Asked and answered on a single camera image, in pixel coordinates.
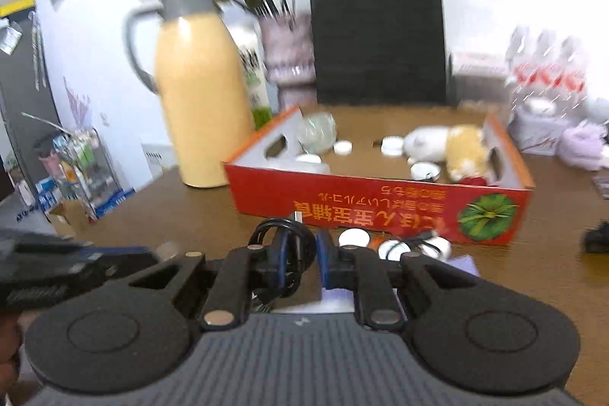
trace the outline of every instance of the yellow strip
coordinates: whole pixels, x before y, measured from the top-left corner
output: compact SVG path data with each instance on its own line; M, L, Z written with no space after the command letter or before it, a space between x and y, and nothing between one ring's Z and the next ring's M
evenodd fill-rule
M0 18L4 18L10 14L16 13L17 11L26 10L35 6L34 0L19 0L0 6Z

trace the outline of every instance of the gray jug collar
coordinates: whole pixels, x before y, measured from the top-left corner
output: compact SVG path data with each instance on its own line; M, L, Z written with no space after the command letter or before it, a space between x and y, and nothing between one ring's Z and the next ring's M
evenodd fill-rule
M161 17L163 21L190 16L197 13L215 11L214 0L160 0L163 4Z

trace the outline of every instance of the jug handle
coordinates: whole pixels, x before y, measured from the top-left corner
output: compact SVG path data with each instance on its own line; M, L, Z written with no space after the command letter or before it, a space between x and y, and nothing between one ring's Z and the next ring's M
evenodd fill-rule
M138 63L138 59L135 57L135 53L133 52L133 28L135 24L141 18L145 18L152 14L161 14L163 11L162 6L147 6L144 8L136 8L131 11L127 15L127 19L125 20L125 30L124 30L124 42L125 48L127 49L127 59L129 60L129 64L131 65L135 74L138 75L140 81L146 85L146 87L153 93L158 93L158 87L156 86L156 82L154 81L152 75L147 71L144 71L142 67Z

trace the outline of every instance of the wooden table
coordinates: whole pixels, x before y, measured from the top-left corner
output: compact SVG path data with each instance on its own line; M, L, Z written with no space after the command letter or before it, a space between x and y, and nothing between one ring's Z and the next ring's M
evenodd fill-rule
M471 254L482 277L565 312L582 337L579 361L567 389L588 406L609 404L609 255L586 255L579 240L585 229L609 218L589 173L556 159L526 156L537 191L517 238L509 247L458 245ZM180 182L176 170L101 219L86 238L99 245L146 245L167 240L208 257L223 257L244 245L257 217L235 211L228 188L196 190ZM319 291L314 269L292 303Z

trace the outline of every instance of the cardboard box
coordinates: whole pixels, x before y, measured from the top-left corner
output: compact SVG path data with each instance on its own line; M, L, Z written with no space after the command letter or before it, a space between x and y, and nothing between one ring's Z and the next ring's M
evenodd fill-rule
M77 200L63 199L47 213L59 236L82 237L89 228L89 216L84 205Z
M267 152L284 143L276 158L302 153L299 109L275 118L225 163L238 211L263 217L303 213L305 223L357 227L411 236L436 229L452 242L505 245L513 239L534 188L531 175L505 128L492 115L449 108L328 108L339 139L351 140L350 156L322 156L331 175L269 167ZM406 158L381 155L372 143L406 135L430 124L480 124L493 149L493 186L409 181Z

